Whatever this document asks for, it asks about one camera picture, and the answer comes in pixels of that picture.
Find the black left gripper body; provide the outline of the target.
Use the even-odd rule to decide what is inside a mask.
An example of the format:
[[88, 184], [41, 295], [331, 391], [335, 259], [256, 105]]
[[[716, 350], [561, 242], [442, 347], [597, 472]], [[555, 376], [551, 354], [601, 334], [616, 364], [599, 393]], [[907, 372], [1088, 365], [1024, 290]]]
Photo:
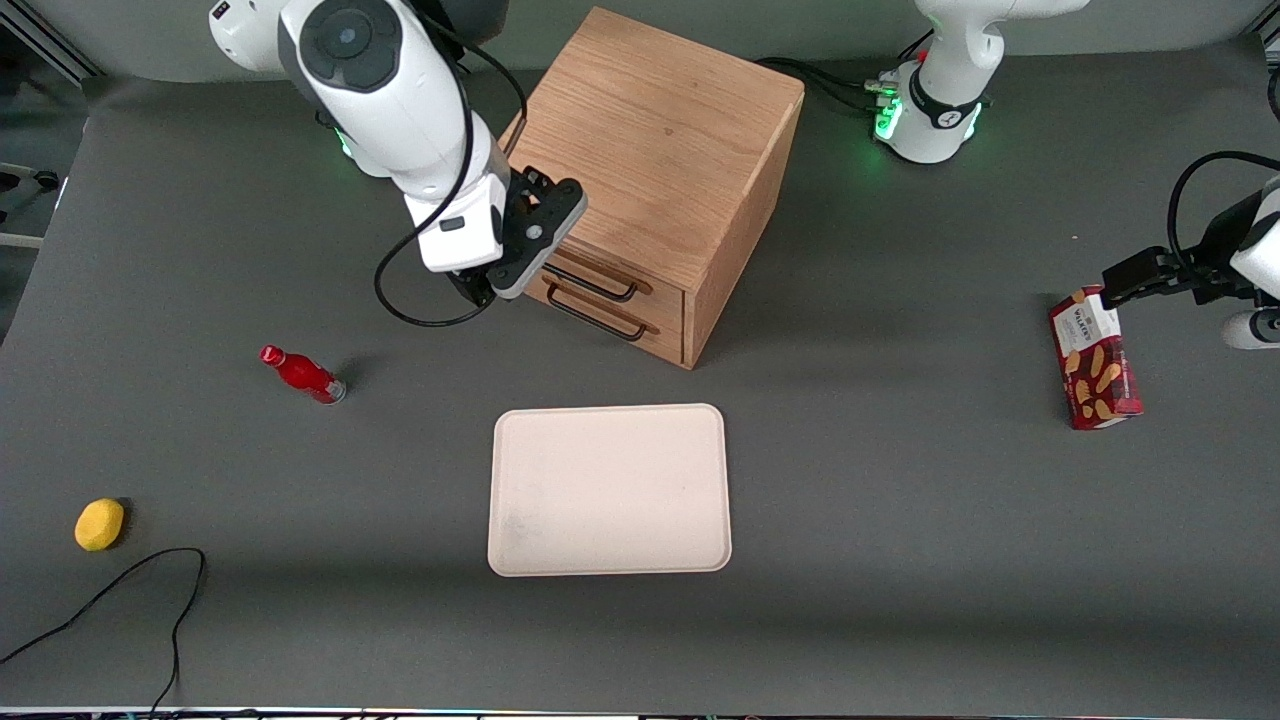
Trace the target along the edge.
[[1190, 291], [1198, 304], [1220, 299], [1256, 301], [1258, 290], [1252, 281], [1230, 265], [1230, 259], [1244, 243], [1258, 211], [1260, 190], [1217, 214], [1206, 227], [1201, 241], [1190, 247], [1178, 240], [1178, 213], [1181, 192], [1171, 196], [1167, 213], [1169, 249], [1176, 265], [1170, 292]]

